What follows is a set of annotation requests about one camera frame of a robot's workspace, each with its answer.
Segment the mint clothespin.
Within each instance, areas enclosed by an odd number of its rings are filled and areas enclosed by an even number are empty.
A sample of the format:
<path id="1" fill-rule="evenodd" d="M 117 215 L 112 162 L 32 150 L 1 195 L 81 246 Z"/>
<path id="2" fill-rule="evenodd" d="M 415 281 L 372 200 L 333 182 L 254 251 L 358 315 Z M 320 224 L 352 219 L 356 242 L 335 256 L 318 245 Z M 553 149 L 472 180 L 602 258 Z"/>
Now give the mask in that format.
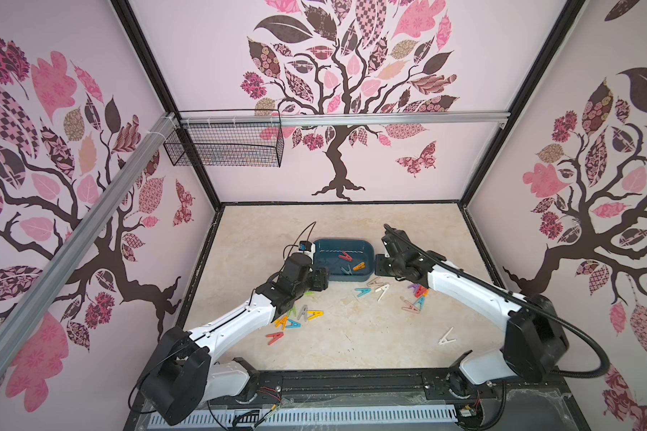
<path id="1" fill-rule="evenodd" d="M 371 292 L 371 289 L 370 289 L 370 288 L 368 288 L 368 287 L 358 287 L 358 288 L 355 288 L 355 295 L 356 295 L 357 297 L 363 297 L 363 296 L 366 296 L 366 295 L 367 295 L 367 294 L 369 294 L 370 292 Z"/>

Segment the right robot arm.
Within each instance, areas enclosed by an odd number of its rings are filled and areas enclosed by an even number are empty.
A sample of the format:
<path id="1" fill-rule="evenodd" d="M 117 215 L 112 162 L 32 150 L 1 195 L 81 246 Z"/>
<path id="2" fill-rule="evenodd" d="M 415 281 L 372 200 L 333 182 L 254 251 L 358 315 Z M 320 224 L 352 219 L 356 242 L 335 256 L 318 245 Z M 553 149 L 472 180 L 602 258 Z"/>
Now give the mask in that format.
<path id="1" fill-rule="evenodd" d="M 528 300 L 476 278 L 434 251 L 424 251 L 406 232 L 388 224 L 382 237 L 385 253 L 377 257 L 377 272 L 408 280 L 444 294 L 490 321 L 501 332 L 491 348 L 463 354 L 450 367 L 456 384 L 478 386 L 489 381 L 519 377 L 540 383 L 567 352 L 563 325 L 550 319 L 551 302 Z"/>

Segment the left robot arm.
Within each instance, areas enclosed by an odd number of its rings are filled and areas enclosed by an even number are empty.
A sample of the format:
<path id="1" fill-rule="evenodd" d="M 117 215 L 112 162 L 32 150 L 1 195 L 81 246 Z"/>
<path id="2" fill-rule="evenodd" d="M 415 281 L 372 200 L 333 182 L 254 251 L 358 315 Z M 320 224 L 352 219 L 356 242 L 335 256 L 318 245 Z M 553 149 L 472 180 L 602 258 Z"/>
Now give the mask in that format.
<path id="1" fill-rule="evenodd" d="M 165 332 L 135 384 L 152 411 L 176 426 L 205 402 L 247 391 L 253 368 L 238 358 L 217 361 L 246 336 L 286 317 L 306 292 L 327 289 L 327 270 L 315 266 L 314 256 L 293 253 L 245 303 L 219 319 L 188 332 L 179 326 Z"/>

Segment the beige clothespin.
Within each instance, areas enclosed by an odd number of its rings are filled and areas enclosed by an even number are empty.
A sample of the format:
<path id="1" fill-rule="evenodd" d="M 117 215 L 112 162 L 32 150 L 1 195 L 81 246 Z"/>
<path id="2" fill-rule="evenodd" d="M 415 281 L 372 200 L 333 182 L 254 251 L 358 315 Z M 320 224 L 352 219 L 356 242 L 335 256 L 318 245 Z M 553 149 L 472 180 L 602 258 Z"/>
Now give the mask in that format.
<path id="1" fill-rule="evenodd" d="M 381 286 L 384 286 L 384 285 L 386 285 L 386 280 L 384 280 L 383 278 L 380 278 L 380 277 L 373 278 L 372 280 L 370 280 L 367 283 L 368 287 L 381 287 Z"/>

